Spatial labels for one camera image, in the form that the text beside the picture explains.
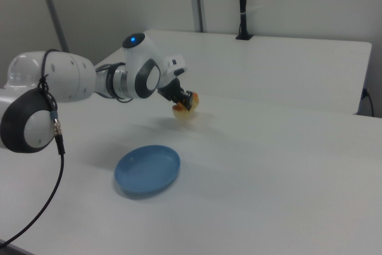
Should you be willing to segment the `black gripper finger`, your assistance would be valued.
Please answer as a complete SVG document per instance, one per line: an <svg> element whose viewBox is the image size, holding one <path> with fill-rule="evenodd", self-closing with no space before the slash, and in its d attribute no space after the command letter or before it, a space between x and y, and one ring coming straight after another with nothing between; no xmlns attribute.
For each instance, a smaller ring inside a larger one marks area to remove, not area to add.
<svg viewBox="0 0 382 255"><path fill-rule="evenodd" d="M182 100L181 103L182 105L187 109L187 110L192 110L193 109L193 95L194 93L192 91L183 91L182 92Z"/></svg>

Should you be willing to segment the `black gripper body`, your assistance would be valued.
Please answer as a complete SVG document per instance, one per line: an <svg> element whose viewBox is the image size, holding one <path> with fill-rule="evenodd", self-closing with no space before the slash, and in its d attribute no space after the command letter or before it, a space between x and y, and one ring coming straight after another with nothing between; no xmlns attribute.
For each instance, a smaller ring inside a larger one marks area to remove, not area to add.
<svg viewBox="0 0 382 255"><path fill-rule="evenodd" d="M184 103L186 99L186 94L178 78L173 79L168 85L158 88L157 91L162 97L175 104Z"/></svg>

